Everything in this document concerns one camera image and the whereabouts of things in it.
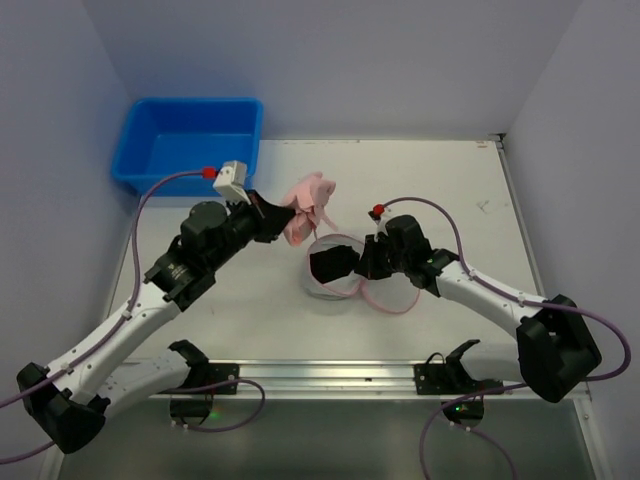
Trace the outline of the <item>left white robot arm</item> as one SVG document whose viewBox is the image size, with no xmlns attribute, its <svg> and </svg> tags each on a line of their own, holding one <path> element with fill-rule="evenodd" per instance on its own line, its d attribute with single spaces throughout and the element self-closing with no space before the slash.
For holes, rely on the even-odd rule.
<svg viewBox="0 0 640 480">
<path fill-rule="evenodd" d="M 173 342 L 159 358 L 123 362 L 151 335 L 186 311 L 215 283 L 216 272 L 250 242 L 278 238 L 296 212 L 256 191 L 247 199 L 193 206 L 179 234 L 130 299 L 83 341 L 46 366 L 27 364 L 17 383 L 27 413 L 63 453 L 91 442 L 109 416 L 150 395 L 204 390 L 213 375 L 191 342 Z"/>
</svg>

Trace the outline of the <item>white mesh laundry bag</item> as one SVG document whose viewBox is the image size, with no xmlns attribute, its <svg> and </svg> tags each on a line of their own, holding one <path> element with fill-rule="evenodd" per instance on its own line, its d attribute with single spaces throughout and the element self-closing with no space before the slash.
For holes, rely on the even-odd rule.
<svg viewBox="0 0 640 480">
<path fill-rule="evenodd" d="M 319 283 L 311 275 L 309 255 L 336 245 L 351 246 L 360 256 L 364 250 L 364 241 L 350 235 L 330 234 L 317 238 L 307 249 L 305 264 L 301 270 L 300 284 L 309 296 L 338 301 L 360 295 L 370 307 L 393 315 L 405 314 L 417 304 L 420 290 L 401 274 L 370 280 L 353 272 L 345 278 L 326 284 Z"/>
</svg>

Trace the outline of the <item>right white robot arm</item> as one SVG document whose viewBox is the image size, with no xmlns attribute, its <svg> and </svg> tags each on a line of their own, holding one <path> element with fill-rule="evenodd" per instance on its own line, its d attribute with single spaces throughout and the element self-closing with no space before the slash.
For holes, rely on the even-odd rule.
<svg viewBox="0 0 640 480">
<path fill-rule="evenodd" d="M 470 339 L 421 373 L 455 392 L 523 383 L 557 403 L 600 365 L 602 355 L 575 303 L 558 295 L 545 299 L 500 284 L 490 288 L 460 255 L 435 249 L 411 215 L 371 215 L 375 233 L 366 236 L 355 271 L 368 280 L 402 274 L 419 290 L 460 304 L 506 332 L 513 344 L 492 346 Z"/>
</svg>

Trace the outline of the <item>pink bra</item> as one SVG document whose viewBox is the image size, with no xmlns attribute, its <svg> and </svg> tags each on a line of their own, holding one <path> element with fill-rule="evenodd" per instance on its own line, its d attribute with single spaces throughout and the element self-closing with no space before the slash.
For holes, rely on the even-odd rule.
<svg viewBox="0 0 640 480">
<path fill-rule="evenodd" d="M 322 172 L 314 172 L 299 180 L 287 192 L 281 205 L 294 210 L 295 214 L 283 233 L 291 246 L 300 246 L 309 236 L 317 236 L 321 223 L 325 223 L 334 232 L 338 230 L 326 213 L 335 189 L 335 181 L 326 179 Z"/>
</svg>

